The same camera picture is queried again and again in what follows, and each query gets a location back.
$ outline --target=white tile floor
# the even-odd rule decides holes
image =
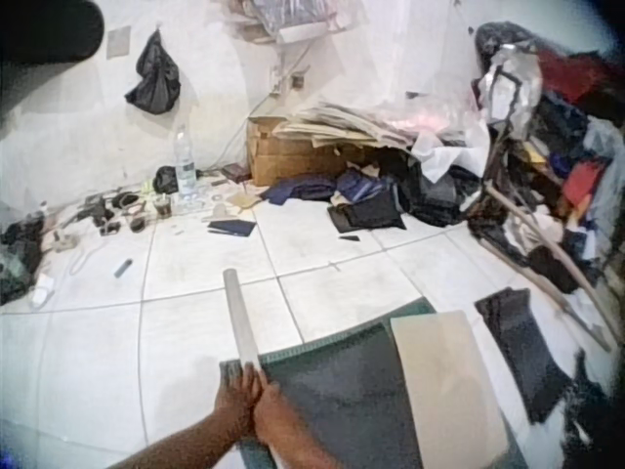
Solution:
[[[407,231],[339,239],[318,202],[266,203],[241,214],[248,238],[206,233],[201,212],[101,238],[70,229],[78,248],[49,254],[55,293],[0,309],[1,434],[24,468],[101,468],[208,414],[219,361],[236,358],[222,271],[237,268],[261,352],[332,334],[422,296],[464,310],[502,411],[530,467],[557,467],[562,409],[529,425],[514,378],[476,300],[531,288],[532,311],[555,361],[572,374],[583,347],[608,389],[615,352],[600,349],[523,278],[484,251],[465,226],[442,230],[404,216]],[[127,258],[132,266],[117,279]],[[242,468],[232,451],[221,468]]]

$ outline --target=plastic water bottle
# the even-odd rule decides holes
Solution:
[[[182,198],[194,198],[196,195],[195,163],[191,153],[191,141],[187,128],[181,125],[174,139],[174,152],[176,153],[176,180],[178,181],[178,193]]]

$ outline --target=cardboard box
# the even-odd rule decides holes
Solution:
[[[350,144],[316,149],[306,140],[280,140],[271,131],[284,117],[251,117],[247,125],[247,157],[256,186],[306,174],[338,176],[347,161],[363,164],[365,150]]]

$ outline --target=human hand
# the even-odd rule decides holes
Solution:
[[[215,398],[215,410],[234,418],[241,436],[253,429],[252,409],[261,395],[261,382],[252,363],[246,363],[242,373],[222,376],[222,383]]]
[[[258,374],[263,394],[254,408],[256,436],[265,445],[289,450],[296,441],[308,437],[306,424],[280,392],[279,385],[270,384],[262,371]]]

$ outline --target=blue fabric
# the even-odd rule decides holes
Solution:
[[[385,181],[371,178],[353,168],[343,173],[337,181],[337,190],[351,203],[357,203],[386,188]]]
[[[284,205],[288,198],[329,201],[336,190],[336,183],[324,176],[306,176],[282,180],[261,193],[263,200],[273,205]]]

